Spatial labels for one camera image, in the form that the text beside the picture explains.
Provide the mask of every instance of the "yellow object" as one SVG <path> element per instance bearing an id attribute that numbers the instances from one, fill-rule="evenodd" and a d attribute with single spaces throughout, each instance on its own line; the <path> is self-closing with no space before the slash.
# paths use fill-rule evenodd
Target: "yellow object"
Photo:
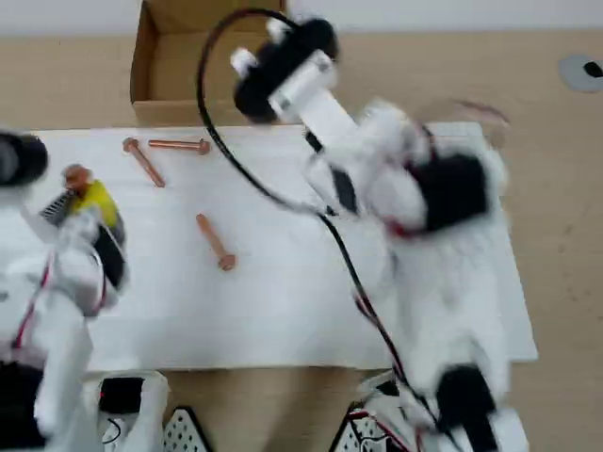
<path id="1" fill-rule="evenodd" d="M 84 198 L 77 198 L 72 206 L 71 213 L 76 213 L 87 207 L 97 205 L 101 209 L 103 222 L 107 228 L 113 228 L 117 224 L 117 205 L 109 196 L 105 186 L 100 181 L 94 181 L 88 186 L 88 191 Z"/>

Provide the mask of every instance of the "red wire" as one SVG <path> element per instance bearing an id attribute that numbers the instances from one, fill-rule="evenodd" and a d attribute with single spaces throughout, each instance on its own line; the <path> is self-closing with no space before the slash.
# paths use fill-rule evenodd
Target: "red wire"
<path id="1" fill-rule="evenodd" d="M 46 261 L 46 267 L 44 268 L 44 272 L 42 273 L 40 285 L 36 289 L 36 292 L 34 293 L 34 295 L 31 297 L 31 300 L 29 301 L 29 305 L 27 306 L 27 312 L 25 313 L 25 317 L 21 321 L 21 325 L 19 326 L 19 329 L 17 330 L 17 335 L 15 336 L 15 339 L 12 341 L 12 348 L 19 349 L 23 346 L 23 337 L 25 334 L 25 330 L 27 329 L 27 324 L 33 318 L 35 308 L 36 308 L 36 301 L 38 300 L 38 296 L 40 295 L 41 290 L 46 286 L 46 284 L 48 284 L 48 280 L 50 279 L 50 265 L 52 263 L 52 260 L 53 260 L 53 255 L 51 254 L 50 257 L 48 258 L 48 260 Z"/>
<path id="2" fill-rule="evenodd" d="M 27 330 L 27 326 L 28 326 L 29 322 L 31 322 L 31 319 L 33 318 L 33 315 L 35 313 L 36 301 L 38 300 L 38 297 L 40 296 L 42 289 L 46 286 L 46 284 L 48 284 L 48 281 L 50 280 L 50 267 L 51 267 L 53 258 L 54 257 L 51 254 L 50 257 L 48 258 L 48 260 L 46 261 L 46 267 L 44 268 L 44 271 L 42 273 L 40 285 L 36 289 L 36 292 L 34 293 L 34 295 L 31 297 L 31 300 L 29 301 L 29 305 L 27 306 L 27 312 L 25 313 L 25 316 L 24 316 L 23 320 L 21 321 L 21 325 L 19 325 L 19 329 L 17 330 L 17 334 L 16 334 L 14 340 L 12 341 L 11 346 L 13 349 L 19 349 L 19 348 L 23 347 L 23 339 L 24 339 L 25 331 Z M 105 303 L 106 303 L 105 268 L 103 267 L 103 263 L 101 263 L 101 262 L 97 262 L 97 265 L 99 265 L 101 267 L 101 269 L 103 270 L 103 287 L 101 288 L 100 297 L 99 297 L 98 301 L 95 303 L 95 308 L 94 308 L 95 314 L 98 314 L 101 311 L 101 309 L 103 309 L 103 307 L 105 306 Z"/>

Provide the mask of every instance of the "perforated metal plate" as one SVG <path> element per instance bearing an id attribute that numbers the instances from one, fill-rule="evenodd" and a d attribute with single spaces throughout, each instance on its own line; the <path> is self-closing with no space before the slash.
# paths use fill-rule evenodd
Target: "perforated metal plate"
<path id="1" fill-rule="evenodd" d="M 164 452 L 212 452 L 194 411 L 190 407 L 174 410 L 163 430 Z"/>

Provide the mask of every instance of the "cardboard box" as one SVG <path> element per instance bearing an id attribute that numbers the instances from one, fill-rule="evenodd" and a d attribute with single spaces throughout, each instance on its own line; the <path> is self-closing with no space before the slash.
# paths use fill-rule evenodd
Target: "cardboard box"
<path id="1" fill-rule="evenodd" d="M 201 119 L 196 73 L 208 32 L 237 8 L 282 10 L 283 0 L 144 0 L 130 73 L 130 99 L 142 125 L 194 125 Z M 234 24 L 215 47 L 205 78 L 206 101 L 220 125 L 245 124 L 233 103 L 236 73 L 230 55 L 255 50 L 267 38 L 266 18 Z"/>

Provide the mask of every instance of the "black joint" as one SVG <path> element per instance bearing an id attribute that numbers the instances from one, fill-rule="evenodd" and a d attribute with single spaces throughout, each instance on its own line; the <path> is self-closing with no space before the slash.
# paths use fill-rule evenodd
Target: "black joint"
<path id="1" fill-rule="evenodd" d="M 320 143 L 320 141 L 318 141 L 317 136 L 309 130 L 305 133 L 305 140 L 310 146 L 312 146 L 312 149 L 314 149 L 315 153 L 319 153 L 320 151 L 322 151 L 322 143 Z"/>

